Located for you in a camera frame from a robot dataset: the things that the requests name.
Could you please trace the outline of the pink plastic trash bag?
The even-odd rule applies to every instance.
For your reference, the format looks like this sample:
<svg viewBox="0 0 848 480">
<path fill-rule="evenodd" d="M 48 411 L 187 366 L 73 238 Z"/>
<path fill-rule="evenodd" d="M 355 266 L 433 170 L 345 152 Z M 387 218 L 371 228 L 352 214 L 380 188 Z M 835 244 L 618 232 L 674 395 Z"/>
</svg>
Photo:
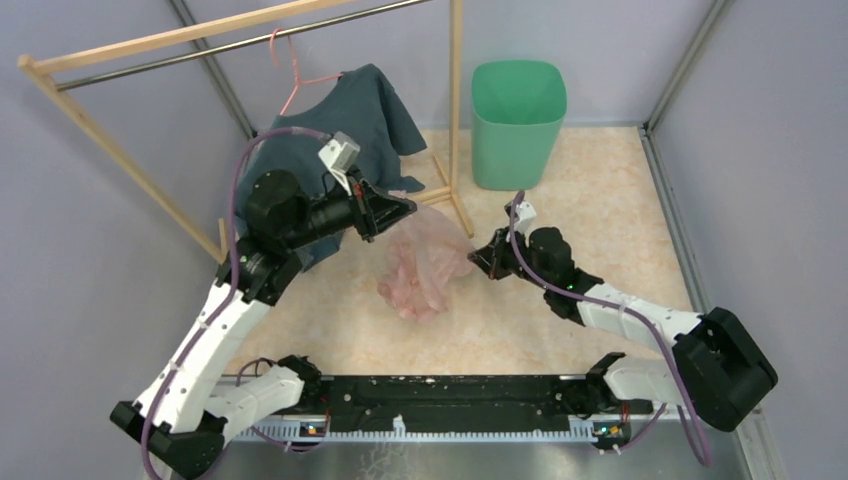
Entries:
<svg viewBox="0 0 848 480">
<path fill-rule="evenodd" d="M 428 321 L 449 310 L 450 282 L 471 272 L 472 250 L 466 233 L 445 213 L 419 203 L 388 232 L 377 291 L 401 318 Z"/>
</svg>

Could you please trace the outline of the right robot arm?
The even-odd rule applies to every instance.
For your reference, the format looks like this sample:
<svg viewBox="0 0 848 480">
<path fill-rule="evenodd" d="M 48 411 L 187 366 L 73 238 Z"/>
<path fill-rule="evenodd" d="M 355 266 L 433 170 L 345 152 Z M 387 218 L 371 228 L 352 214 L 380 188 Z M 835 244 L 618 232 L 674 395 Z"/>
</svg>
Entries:
<svg viewBox="0 0 848 480">
<path fill-rule="evenodd" d="M 731 432 L 777 386 L 777 371 L 736 314 L 721 307 L 683 311 L 626 294 L 579 268 L 555 227 L 528 236 L 500 228 L 467 258 L 491 280 L 516 276 L 542 288 L 558 317 L 659 354 L 624 355 L 603 367 L 586 385 L 589 404 L 600 412 L 650 400 Z"/>
</svg>

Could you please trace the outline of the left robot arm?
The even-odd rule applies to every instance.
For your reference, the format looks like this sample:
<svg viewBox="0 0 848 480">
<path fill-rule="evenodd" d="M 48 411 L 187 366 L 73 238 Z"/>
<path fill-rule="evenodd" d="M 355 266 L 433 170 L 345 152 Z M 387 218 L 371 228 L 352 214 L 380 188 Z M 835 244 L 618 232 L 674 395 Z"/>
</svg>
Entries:
<svg viewBox="0 0 848 480">
<path fill-rule="evenodd" d="M 194 325 L 157 379 L 111 421 L 141 446 L 149 478 L 163 464 L 185 479 L 204 476 L 242 431 L 280 410 L 319 404 L 320 371 L 291 355 L 240 386 L 215 387 L 246 336 L 302 270 L 298 251 L 354 229 L 372 241 L 417 209 L 414 201 L 371 185 L 358 169 L 320 197 L 308 196 L 285 170 L 262 175 L 245 204 L 247 232 L 217 270 Z"/>
</svg>

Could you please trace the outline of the green plastic trash bin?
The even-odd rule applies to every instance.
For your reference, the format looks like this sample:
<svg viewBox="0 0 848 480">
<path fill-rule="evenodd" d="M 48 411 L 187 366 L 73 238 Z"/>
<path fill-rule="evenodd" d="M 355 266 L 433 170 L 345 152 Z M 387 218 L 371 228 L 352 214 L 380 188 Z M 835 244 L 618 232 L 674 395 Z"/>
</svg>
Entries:
<svg viewBox="0 0 848 480">
<path fill-rule="evenodd" d="M 479 65 L 471 80 L 472 175 L 496 191 L 536 186 L 568 108 L 559 69 L 541 60 Z"/>
</svg>

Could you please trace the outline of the dark teal t-shirt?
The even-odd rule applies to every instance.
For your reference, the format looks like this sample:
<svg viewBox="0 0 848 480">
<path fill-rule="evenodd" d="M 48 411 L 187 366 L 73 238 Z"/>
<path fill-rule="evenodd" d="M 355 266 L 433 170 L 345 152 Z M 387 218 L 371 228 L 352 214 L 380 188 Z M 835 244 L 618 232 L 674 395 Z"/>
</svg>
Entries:
<svg viewBox="0 0 848 480">
<path fill-rule="evenodd" d="M 339 251 L 344 232 L 354 228 L 315 240 L 308 226 L 312 199 L 334 189 L 347 194 L 318 158 L 339 131 L 360 147 L 347 172 L 350 187 L 351 174 L 360 173 L 390 193 L 423 190 L 401 173 L 402 157 L 426 143 L 393 86 L 374 65 L 346 72 L 315 107 L 278 117 L 243 151 L 239 161 L 250 166 L 232 180 L 228 200 L 228 261 L 235 272 L 280 266 L 305 271 Z"/>
</svg>

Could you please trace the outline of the pink clothes hanger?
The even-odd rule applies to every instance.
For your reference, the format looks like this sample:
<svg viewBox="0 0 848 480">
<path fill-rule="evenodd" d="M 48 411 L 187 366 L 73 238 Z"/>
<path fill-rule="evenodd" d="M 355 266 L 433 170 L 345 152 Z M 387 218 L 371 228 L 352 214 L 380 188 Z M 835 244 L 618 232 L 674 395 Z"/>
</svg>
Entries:
<svg viewBox="0 0 848 480">
<path fill-rule="evenodd" d="M 271 32 L 269 40 L 268 40 L 269 54 L 271 56 L 272 63 L 275 67 L 281 66 L 280 56 L 277 54 L 277 49 L 276 49 L 276 44 L 275 44 L 276 39 L 278 38 L 278 35 L 281 32 L 282 32 L 282 28 L 280 28 L 280 27 L 275 28 Z M 287 46 L 288 46 L 288 52 L 289 52 L 289 57 L 290 57 L 290 66 L 291 66 L 291 73 L 292 73 L 292 79 L 293 79 L 293 86 L 292 86 L 292 90 L 291 90 L 289 96 L 287 97 L 285 103 L 283 104 L 281 110 L 279 111 L 280 116 L 283 116 L 287 113 L 292 102 L 296 99 L 300 89 L 303 86 L 326 83 L 326 82 L 329 82 L 331 80 L 338 81 L 343 76 L 343 73 L 337 73 L 337 74 L 333 74 L 333 75 L 328 75 L 328 76 L 323 76 L 323 77 L 315 77 L 315 78 L 310 78 L 310 79 L 303 78 L 302 75 L 301 75 L 299 61 L 298 61 L 298 57 L 297 57 L 297 54 L 296 54 L 296 51 L 295 51 L 295 48 L 294 48 L 294 44 L 293 44 L 293 41 L 292 41 L 290 36 L 287 36 Z"/>
</svg>

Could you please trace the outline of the metal hanging rod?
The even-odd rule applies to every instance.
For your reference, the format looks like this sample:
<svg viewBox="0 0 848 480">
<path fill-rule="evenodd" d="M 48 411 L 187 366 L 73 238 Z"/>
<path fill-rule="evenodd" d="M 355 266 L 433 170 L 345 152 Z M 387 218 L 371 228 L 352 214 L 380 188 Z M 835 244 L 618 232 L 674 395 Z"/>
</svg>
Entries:
<svg viewBox="0 0 848 480">
<path fill-rule="evenodd" d="M 164 67 L 168 67 L 171 65 L 177 65 L 180 63 L 203 59 L 206 57 L 211 57 L 217 54 L 238 50 L 242 48 L 246 48 L 249 46 L 257 45 L 263 42 L 267 42 L 272 39 L 276 39 L 278 37 L 291 36 L 300 33 L 306 33 L 310 31 L 319 30 L 322 28 L 339 25 L 347 22 L 352 22 L 354 20 L 363 19 L 371 16 L 376 16 L 379 14 L 387 13 L 394 10 L 400 10 L 403 8 L 408 8 L 411 6 L 428 3 L 429 0 L 407 0 L 407 1 L 398 1 L 391 4 L 373 7 L 365 10 L 360 10 L 352 13 L 348 13 L 345 15 L 336 16 L 333 18 L 309 23 L 306 25 L 301 25 L 297 27 L 291 27 L 287 29 L 283 29 L 274 34 L 267 34 L 262 36 L 256 36 L 253 38 L 247 38 L 236 42 L 231 42 L 219 46 L 208 47 L 193 51 L 191 53 L 167 57 L 164 59 L 146 62 L 138 65 L 134 65 L 131 67 L 114 70 L 111 72 L 106 72 L 98 75 L 93 75 L 85 78 L 80 78 L 76 80 L 71 80 L 67 82 L 62 82 L 57 85 L 57 90 L 59 92 L 64 92 L 68 90 L 73 90 L 81 87 L 86 87 L 89 85 L 94 85 L 98 83 L 107 82 L 110 80 L 115 80 L 127 76 L 132 76 L 135 74 L 152 71 Z"/>
</svg>

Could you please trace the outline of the wooden clothes rack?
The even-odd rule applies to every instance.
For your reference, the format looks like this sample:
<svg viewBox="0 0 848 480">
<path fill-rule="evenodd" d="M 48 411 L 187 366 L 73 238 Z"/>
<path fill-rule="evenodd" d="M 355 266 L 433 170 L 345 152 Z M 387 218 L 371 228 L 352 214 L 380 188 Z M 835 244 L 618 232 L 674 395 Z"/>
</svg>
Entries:
<svg viewBox="0 0 848 480">
<path fill-rule="evenodd" d="M 447 118 L 448 4 L 434 1 L 295 38 L 301 69 L 379 66 L 415 120 Z M 12 267 L 136 259 L 206 264 L 207 248 L 68 118 L 15 62 L 169 30 L 162 1 L 1 5 L 1 246 Z M 73 91 L 96 122 L 215 245 L 232 163 L 245 139 L 200 64 L 189 61 Z"/>
</svg>

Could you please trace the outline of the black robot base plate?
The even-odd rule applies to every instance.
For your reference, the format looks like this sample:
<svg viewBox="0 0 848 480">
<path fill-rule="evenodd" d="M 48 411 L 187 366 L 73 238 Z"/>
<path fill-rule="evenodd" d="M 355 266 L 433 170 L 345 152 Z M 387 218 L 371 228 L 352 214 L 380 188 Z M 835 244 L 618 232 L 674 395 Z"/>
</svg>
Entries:
<svg viewBox="0 0 848 480">
<path fill-rule="evenodd" d="M 280 412 L 329 419 L 333 433 L 387 432 L 400 418 L 412 433 L 465 434 L 565 432 L 572 418 L 653 410 L 583 376 L 345 375 L 322 378 Z"/>
</svg>

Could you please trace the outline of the aluminium frame post left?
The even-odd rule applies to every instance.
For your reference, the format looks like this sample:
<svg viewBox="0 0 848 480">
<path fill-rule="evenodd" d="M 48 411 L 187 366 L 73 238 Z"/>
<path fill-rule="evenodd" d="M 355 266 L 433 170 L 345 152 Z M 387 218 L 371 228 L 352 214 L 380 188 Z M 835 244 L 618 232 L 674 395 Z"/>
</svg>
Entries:
<svg viewBox="0 0 848 480">
<path fill-rule="evenodd" d="M 196 19 L 186 1 L 167 0 L 167 4 L 182 27 L 196 24 Z M 199 61 L 219 100 L 240 132 L 247 140 L 254 138 L 257 130 L 250 122 L 242 103 L 217 59 L 210 55 L 200 58 Z"/>
</svg>

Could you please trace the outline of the aluminium frame post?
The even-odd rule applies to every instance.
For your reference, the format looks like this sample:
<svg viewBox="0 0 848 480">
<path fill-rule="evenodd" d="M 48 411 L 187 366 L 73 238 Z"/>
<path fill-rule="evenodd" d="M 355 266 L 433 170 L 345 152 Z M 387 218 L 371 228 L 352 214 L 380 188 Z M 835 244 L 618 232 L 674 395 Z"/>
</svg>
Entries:
<svg viewBox="0 0 848 480">
<path fill-rule="evenodd" d="M 650 115 L 643 123 L 646 136 L 651 136 L 660 126 L 687 77 L 695 68 L 700 55 L 706 48 L 715 29 L 733 4 L 733 0 L 714 0 L 710 2 L 709 8 L 687 44 L 683 55 L 677 62 L 671 77 L 665 84 Z"/>
<path fill-rule="evenodd" d="M 186 1 L 167 0 L 167 4 L 182 27 L 196 24 L 196 19 Z M 199 61 L 219 100 L 240 132 L 247 140 L 254 138 L 257 130 L 250 122 L 242 103 L 217 59 L 210 55 L 200 58 Z"/>
</svg>

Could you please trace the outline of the aluminium frame post right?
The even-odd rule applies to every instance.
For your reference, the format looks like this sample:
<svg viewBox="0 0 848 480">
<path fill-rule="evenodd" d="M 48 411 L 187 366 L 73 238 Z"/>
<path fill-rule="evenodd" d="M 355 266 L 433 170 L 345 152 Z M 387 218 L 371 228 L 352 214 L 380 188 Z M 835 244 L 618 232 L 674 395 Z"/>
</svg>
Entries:
<svg viewBox="0 0 848 480">
<path fill-rule="evenodd" d="M 733 4 L 733 0 L 714 0 L 710 2 L 709 8 L 687 44 L 683 55 L 677 62 L 671 77 L 665 84 L 650 115 L 643 123 L 646 136 L 651 136 L 660 126 L 687 77 L 695 68 L 700 55 L 706 48 L 715 29 Z"/>
</svg>

